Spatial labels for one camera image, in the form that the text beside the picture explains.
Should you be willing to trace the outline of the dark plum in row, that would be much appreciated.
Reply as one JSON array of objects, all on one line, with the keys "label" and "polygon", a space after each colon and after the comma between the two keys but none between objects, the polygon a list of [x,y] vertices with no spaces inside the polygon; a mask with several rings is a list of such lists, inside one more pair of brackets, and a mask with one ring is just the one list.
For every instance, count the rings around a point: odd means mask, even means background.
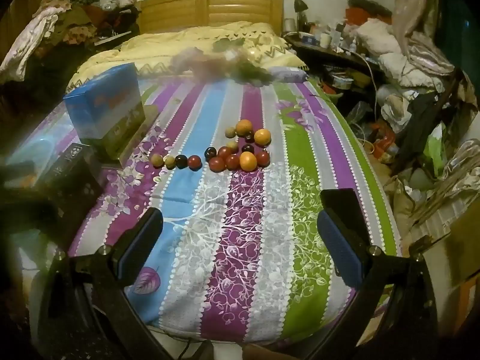
[{"label": "dark plum in row", "polygon": [[184,168],[188,167],[188,158],[183,154],[176,155],[175,166],[178,169],[184,169]]}]

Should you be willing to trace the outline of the tan longan centre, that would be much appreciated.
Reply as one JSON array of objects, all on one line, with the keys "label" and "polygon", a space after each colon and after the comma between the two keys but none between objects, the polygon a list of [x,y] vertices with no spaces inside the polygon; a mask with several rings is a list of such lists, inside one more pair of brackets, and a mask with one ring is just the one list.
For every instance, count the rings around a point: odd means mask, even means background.
[{"label": "tan longan centre", "polygon": [[228,141],[226,146],[230,148],[233,154],[239,152],[239,144],[236,141]]}]

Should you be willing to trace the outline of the tan longan row end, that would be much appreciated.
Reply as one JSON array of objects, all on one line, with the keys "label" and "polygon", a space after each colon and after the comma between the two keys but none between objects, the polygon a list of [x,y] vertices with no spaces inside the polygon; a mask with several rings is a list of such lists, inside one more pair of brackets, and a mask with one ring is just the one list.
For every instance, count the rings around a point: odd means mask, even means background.
[{"label": "tan longan row end", "polygon": [[151,155],[150,162],[154,168],[161,168],[164,165],[164,158],[160,154]]}]

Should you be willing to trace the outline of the small purple pouch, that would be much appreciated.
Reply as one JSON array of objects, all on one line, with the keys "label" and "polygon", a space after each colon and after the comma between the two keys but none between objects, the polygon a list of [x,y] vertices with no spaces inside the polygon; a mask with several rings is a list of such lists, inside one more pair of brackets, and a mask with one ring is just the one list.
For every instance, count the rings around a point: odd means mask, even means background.
[{"label": "small purple pouch", "polygon": [[282,83],[303,83],[308,74],[297,67],[269,67],[268,72],[274,81]]}]

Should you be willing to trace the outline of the cluttered dark side table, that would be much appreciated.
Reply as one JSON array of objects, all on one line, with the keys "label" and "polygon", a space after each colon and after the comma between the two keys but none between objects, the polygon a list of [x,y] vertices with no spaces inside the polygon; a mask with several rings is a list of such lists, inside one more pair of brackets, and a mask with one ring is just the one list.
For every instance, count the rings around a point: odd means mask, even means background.
[{"label": "cluttered dark side table", "polygon": [[307,65],[308,71],[336,91],[373,91],[386,83],[376,63],[344,50],[322,48],[309,34],[291,32],[284,39]]}]

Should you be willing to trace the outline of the striped floral bed sheet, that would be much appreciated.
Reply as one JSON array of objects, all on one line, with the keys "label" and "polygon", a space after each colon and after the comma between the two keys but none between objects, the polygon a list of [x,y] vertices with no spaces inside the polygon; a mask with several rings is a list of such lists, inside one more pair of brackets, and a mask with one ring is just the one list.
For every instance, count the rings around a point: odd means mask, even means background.
[{"label": "striped floral bed sheet", "polygon": [[[400,236],[383,189],[346,119],[318,84],[257,88],[230,80],[143,80],[142,100],[159,115],[125,166],[95,191],[85,175],[48,206],[3,211],[1,221],[49,225],[70,255],[113,244],[150,207],[163,230],[126,293],[147,325],[177,336],[278,341],[306,336],[336,318],[349,289],[317,232],[326,189],[352,189],[367,237],[388,254]],[[203,156],[226,145],[240,120],[272,136],[270,163],[253,172],[208,165],[156,169],[151,155]]]}]

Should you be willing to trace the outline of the plastic bag of greens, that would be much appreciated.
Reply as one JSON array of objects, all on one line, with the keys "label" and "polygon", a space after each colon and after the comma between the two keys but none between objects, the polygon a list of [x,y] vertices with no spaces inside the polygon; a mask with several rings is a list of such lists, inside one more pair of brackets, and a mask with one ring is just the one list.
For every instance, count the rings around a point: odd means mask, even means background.
[{"label": "plastic bag of greens", "polygon": [[247,57],[239,41],[219,40],[210,54],[198,47],[188,47],[171,59],[169,71],[175,75],[190,72],[202,83],[231,79],[240,84],[266,86],[273,79],[267,69],[258,67]]}]

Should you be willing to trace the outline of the red tomato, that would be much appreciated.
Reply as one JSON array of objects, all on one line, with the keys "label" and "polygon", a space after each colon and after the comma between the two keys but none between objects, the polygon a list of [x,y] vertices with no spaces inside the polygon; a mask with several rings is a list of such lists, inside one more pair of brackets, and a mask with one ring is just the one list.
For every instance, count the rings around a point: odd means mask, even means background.
[{"label": "red tomato", "polygon": [[220,156],[212,157],[208,161],[208,166],[212,172],[216,173],[223,172],[226,168],[224,159]]},{"label": "red tomato", "polygon": [[270,154],[266,150],[256,153],[256,161],[258,167],[267,167],[270,164]]},{"label": "red tomato", "polygon": [[229,171],[236,171],[240,167],[239,156],[236,154],[231,154],[225,159],[225,166]]},{"label": "red tomato", "polygon": [[202,158],[198,155],[191,155],[187,158],[187,165],[190,170],[196,172],[203,166]]},{"label": "red tomato", "polygon": [[230,149],[230,147],[227,147],[227,146],[222,146],[217,151],[217,156],[224,160],[226,160],[231,154],[232,154],[232,150]]}]

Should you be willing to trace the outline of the tan longan in row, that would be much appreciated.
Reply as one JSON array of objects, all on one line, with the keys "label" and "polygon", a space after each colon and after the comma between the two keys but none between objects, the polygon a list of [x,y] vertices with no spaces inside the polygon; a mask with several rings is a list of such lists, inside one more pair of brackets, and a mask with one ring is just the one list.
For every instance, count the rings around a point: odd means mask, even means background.
[{"label": "tan longan in row", "polygon": [[163,163],[164,163],[164,166],[166,166],[166,168],[169,170],[172,170],[176,167],[176,159],[171,155],[165,156],[163,158]]}]

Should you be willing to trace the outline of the pile of clothes right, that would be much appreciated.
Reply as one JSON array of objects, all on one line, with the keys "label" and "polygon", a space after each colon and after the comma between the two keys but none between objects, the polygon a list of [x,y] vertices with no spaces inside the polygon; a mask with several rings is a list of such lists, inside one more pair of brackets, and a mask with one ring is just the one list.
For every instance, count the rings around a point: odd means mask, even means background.
[{"label": "pile of clothes right", "polygon": [[385,186],[400,236],[439,239],[479,219],[479,0],[350,0],[346,22],[386,83]]}]

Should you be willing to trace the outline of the large orange front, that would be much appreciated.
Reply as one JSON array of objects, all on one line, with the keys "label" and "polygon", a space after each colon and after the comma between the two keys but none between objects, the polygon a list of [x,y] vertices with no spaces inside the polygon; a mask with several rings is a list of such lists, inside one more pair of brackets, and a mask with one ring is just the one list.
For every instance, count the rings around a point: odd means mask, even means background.
[{"label": "large orange front", "polygon": [[256,155],[249,151],[242,152],[239,157],[241,170],[245,172],[253,172],[257,168]]}]

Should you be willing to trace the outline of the black smartphone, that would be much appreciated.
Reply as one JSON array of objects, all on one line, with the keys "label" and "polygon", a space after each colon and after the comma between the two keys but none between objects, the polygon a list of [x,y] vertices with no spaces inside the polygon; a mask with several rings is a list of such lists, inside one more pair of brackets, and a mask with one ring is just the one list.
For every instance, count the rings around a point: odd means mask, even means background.
[{"label": "black smartphone", "polygon": [[324,189],[320,192],[320,199],[323,207],[331,209],[348,230],[365,245],[371,245],[364,213],[354,189]]}]

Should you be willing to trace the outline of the red tomato in row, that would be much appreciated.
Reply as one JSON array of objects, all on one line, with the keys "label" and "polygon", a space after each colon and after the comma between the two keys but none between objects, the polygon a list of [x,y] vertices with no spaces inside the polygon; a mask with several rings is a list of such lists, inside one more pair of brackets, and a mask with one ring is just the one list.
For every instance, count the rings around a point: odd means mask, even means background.
[{"label": "red tomato in row", "polygon": [[203,166],[202,158],[198,155],[191,155],[187,158],[187,165],[190,170],[196,172]]}]

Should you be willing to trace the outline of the wooden headboard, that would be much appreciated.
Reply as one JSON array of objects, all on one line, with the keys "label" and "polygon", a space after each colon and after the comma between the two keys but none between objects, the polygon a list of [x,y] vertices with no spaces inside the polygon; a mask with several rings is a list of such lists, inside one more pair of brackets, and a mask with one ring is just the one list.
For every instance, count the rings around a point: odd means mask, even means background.
[{"label": "wooden headboard", "polygon": [[141,33],[174,32],[248,21],[283,28],[283,0],[142,0],[137,19]]}]

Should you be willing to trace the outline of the black desk lamp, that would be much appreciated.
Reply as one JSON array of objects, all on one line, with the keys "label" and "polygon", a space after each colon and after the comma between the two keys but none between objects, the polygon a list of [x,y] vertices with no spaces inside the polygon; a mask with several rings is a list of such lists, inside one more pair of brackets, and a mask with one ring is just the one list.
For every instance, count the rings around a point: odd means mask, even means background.
[{"label": "black desk lamp", "polygon": [[294,9],[297,15],[297,30],[302,32],[307,25],[306,11],[308,10],[308,5],[304,0],[294,0]]}]

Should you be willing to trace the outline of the dark plum centre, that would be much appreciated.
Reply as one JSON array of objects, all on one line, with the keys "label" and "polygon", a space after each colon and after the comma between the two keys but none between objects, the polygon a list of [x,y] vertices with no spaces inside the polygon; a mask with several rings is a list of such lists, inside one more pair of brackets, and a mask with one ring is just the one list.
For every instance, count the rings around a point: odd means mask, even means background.
[{"label": "dark plum centre", "polygon": [[241,147],[241,152],[249,152],[249,153],[254,153],[255,148],[251,144],[245,144],[243,147]]}]

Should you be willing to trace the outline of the tan longan at back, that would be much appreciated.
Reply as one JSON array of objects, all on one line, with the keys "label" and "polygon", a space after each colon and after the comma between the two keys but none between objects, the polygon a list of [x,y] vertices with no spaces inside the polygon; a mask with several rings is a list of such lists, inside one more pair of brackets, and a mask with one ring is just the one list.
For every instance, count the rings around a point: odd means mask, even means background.
[{"label": "tan longan at back", "polygon": [[235,127],[228,127],[225,131],[224,131],[224,135],[229,138],[229,139],[232,139],[232,138],[235,138],[237,133],[236,133],[236,128]]}]

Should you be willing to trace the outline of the pile of clothes left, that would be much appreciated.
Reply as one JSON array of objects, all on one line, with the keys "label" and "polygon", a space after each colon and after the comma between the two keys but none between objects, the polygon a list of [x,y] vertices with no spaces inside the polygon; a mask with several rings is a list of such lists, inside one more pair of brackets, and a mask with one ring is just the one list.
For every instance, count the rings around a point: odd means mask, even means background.
[{"label": "pile of clothes left", "polygon": [[137,0],[41,0],[1,62],[1,83],[22,82],[33,55],[134,33],[138,16]]}]

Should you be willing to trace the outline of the pile of clothes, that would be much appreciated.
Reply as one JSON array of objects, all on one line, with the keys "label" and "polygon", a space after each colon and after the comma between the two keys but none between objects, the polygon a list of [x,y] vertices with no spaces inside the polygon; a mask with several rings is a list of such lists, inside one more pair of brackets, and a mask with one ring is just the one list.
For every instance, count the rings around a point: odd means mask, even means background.
[{"label": "pile of clothes", "polygon": [[33,55],[134,33],[138,16],[137,0],[41,0],[1,62],[1,83],[22,82]]},{"label": "pile of clothes", "polygon": [[385,186],[400,236],[439,239],[479,219],[479,0],[350,0],[346,22],[386,83]]}]

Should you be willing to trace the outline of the blue cardboard box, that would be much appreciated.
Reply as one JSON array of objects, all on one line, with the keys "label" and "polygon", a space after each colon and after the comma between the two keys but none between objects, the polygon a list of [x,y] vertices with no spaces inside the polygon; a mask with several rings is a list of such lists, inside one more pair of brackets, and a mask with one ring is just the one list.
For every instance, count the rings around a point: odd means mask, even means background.
[{"label": "blue cardboard box", "polygon": [[64,95],[73,127],[86,145],[114,157],[145,120],[133,63],[108,69]]}]

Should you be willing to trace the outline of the cream yellow quilt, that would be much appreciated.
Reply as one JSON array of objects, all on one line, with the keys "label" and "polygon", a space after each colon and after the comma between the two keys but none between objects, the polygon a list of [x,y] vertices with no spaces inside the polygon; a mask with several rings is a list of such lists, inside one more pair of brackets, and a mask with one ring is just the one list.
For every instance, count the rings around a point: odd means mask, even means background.
[{"label": "cream yellow quilt", "polygon": [[108,69],[126,63],[133,64],[140,77],[182,75],[191,69],[189,61],[197,57],[240,57],[264,69],[308,69],[270,24],[238,21],[133,37],[115,49],[87,59],[73,74],[65,92],[68,94]]}]

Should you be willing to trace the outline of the dark plum left of pile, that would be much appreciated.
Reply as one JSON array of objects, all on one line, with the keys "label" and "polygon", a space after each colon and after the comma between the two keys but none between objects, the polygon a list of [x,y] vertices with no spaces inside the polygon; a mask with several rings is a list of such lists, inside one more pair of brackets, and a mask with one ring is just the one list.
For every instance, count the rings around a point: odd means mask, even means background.
[{"label": "dark plum left of pile", "polygon": [[216,157],[217,151],[215,147],[208,147],[204,151],[204,158],[207,162],[209,162],[212,158]]}]

